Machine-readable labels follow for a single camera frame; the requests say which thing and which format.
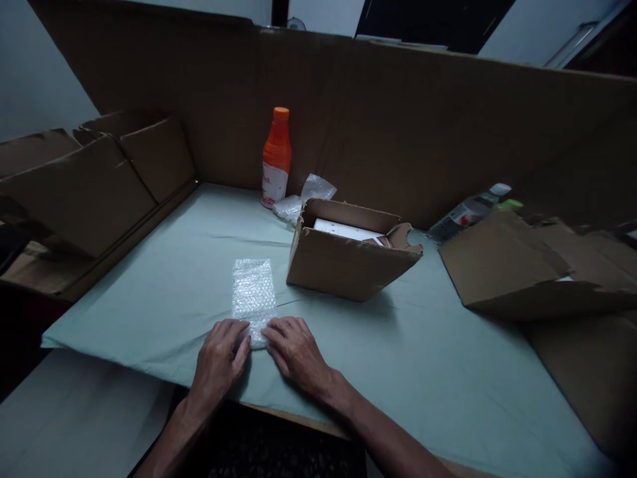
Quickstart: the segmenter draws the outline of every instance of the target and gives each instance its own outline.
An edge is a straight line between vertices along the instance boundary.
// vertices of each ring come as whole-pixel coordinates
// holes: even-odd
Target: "hand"
[[[323,360],[305,321],[300,317],[275,318],[261,333],[270,340],[267,351],[281,374],[324,402],[334,384],[336,371]]]
[[[241,376],[250,352],[250,336],[241,341],[234,354],[239,334],[250,322],[225,319],[217,322],[199,350],[192,387],[186,397],[188,416],[205,421]]]

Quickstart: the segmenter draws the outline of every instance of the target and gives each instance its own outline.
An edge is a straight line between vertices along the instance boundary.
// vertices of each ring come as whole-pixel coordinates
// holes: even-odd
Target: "bubble wrap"
[[[275,202],[272,211],[280,218],[296,223],[301,215],[301,207],[310,198],[331,199],[336,194],[336,188],[320,176],[310,174],[305,180],[301,197],[291,195]]]
[[[244,335],[251,336],[250,348],[262,349],[268,342],[261,329],[277,316],[270,259],[237,259],[232,276],[232,317],[250,322]]]

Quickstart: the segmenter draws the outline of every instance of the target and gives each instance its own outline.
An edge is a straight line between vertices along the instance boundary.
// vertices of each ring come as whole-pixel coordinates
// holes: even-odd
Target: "orange bottle cap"
[[[281,106],[277,106],[274,109],[274,119],[277,121],[287,121],[290,117],[290,110],[287,108],[282,108]]]

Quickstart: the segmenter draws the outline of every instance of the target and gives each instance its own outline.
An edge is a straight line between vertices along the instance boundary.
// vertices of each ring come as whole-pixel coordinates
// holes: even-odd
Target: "orange bottle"
[[[261,204],[268,209],[285,197],[287,177],[292,162],[290,127],[287,123],[290,110],[276,107],[274,118],[263,148],[263,180],[261,182]]]

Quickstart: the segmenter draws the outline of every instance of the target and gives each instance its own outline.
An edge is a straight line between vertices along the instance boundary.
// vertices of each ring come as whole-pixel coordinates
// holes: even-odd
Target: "white wall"
[[[365,0],[290,0],[287,17],[302,20],[308,31],[353,37],[364,3]]]
[[[516,0],[478,56],[544,66],[577,32],[581,23],[601,20],[608,23],[629,2]],[[600,25],[593,33],[602,28]]]
[[[144,0],[270,22],[272,0]],[[98,111],[27,0],[0,0],[0,141],[63,127]]]

